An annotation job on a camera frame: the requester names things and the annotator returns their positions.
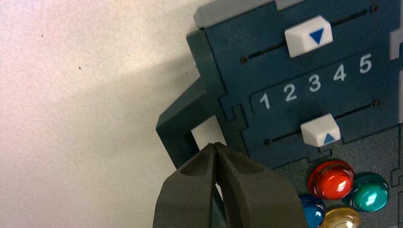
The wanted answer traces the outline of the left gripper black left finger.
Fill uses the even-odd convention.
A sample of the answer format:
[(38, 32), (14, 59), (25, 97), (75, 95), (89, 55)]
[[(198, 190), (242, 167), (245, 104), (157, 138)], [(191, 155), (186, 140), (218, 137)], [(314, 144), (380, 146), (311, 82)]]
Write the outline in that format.
[(216, 164), (216, 148), (210, 143), (169, 176), (155, 205), (153, 227), (211, 227)]

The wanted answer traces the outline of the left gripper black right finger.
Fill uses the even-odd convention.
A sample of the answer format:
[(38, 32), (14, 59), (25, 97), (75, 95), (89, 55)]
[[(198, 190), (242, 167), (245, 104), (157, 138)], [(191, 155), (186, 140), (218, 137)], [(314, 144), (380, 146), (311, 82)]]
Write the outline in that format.
[(300, 198), (285, 177), (222, 143), (215, 149), (228, 227), (307, 227)]

